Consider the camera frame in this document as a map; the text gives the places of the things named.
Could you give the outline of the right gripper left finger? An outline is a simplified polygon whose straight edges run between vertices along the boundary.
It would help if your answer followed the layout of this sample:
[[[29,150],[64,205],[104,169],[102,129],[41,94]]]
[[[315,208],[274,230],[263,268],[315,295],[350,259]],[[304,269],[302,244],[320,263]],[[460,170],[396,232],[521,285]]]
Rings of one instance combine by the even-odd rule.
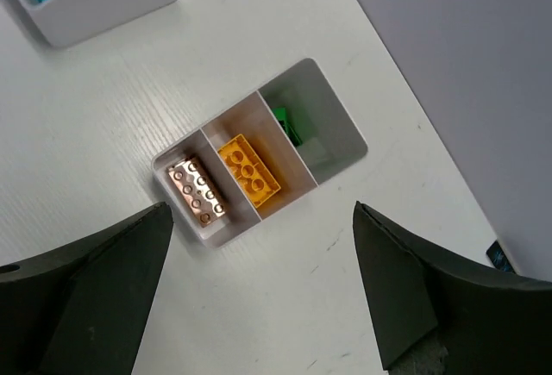
[[[157,203],[1,268],[3,374],[130,374],[173,231]]]

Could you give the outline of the dark green lego brick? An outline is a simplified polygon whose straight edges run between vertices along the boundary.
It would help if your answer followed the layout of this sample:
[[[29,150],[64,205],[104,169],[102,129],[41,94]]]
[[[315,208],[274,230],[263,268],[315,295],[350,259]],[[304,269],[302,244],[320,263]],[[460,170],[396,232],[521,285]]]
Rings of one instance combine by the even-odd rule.
[[[294,147],[299,147],[303,144],[302,140],[298,136],[297,132],[290,123],[288,113],[285,107],[273,108],[272,112],[279,122],[279,125],[282,127],[288,138],[290,139]]]

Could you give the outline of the orange lego plate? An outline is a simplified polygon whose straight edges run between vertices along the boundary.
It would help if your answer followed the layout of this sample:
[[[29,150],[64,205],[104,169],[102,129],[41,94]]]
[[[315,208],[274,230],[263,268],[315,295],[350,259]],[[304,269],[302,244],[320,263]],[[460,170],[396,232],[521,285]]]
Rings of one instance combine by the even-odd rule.
[[[166,172],[202,228],[226,214],[222,196],[198,157],[182,159],[169,166]]]

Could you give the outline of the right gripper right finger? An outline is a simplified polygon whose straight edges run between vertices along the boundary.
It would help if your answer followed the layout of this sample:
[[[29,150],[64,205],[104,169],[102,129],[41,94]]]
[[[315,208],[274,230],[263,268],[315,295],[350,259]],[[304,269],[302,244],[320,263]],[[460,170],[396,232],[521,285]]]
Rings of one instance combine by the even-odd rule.
[[[384,370],[551,372],[549,282],[467,259],[364,203],[353,234]]]

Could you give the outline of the yellow orange teal lego stack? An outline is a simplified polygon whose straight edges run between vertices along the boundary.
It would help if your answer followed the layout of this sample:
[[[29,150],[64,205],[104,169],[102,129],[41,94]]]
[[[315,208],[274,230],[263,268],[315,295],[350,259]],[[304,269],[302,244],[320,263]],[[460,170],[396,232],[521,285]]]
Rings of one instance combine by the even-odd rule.
[[[281,190],[281,186],[243,134],[218,149],[218,154],[258,209]]]

